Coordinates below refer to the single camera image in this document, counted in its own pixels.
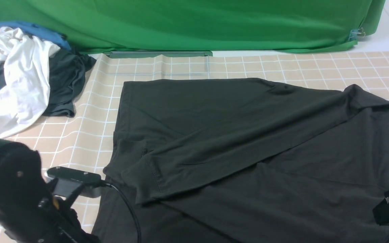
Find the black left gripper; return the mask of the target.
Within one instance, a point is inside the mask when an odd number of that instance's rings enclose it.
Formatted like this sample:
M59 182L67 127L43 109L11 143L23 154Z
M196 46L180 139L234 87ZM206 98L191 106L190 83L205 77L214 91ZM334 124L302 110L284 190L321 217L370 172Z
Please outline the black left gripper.
M98 237L86 233L46 197L0 201L0 225L17 243L99 243Z

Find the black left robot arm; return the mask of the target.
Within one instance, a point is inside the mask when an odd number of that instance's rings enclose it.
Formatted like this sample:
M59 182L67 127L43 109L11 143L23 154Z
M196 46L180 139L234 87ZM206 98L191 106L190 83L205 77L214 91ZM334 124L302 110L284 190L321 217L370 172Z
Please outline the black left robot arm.
M17 243L98 243L85 232L72 205L99 197L100 175L53 167L42 177L38 151L0 139L0 225Z

